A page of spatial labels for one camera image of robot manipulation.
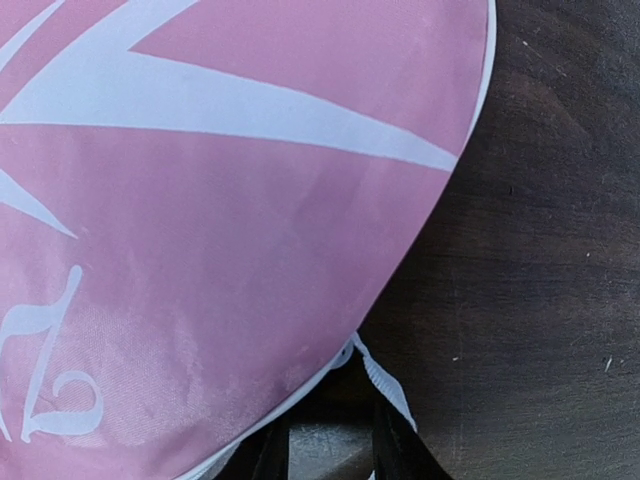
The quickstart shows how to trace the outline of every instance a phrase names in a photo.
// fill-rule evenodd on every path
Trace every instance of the pink satin pouch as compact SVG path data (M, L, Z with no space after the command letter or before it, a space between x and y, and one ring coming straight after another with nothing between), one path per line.
M0 478L197 478L434 208L487 0L2 0Z

